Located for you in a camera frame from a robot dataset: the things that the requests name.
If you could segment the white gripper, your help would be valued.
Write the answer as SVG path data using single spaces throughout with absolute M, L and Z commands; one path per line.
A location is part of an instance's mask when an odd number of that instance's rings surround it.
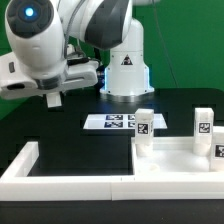
M 67 91 L 94 86 L 98 82 L 97 68 L 98 63 L 94 61 L 68 66 L 60 90 Z

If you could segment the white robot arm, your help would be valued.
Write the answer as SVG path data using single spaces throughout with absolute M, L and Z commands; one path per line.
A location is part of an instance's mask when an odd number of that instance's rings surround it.
M 71 37 L 110 52 L 103 94 L 132 100 L 152 93 L 143 27 L 132 7 L 152 0 L 10 0 L 5 29 L 12 51 L 0 56 L 0 97 L 48 96 L 98 82 L 97 62 Z

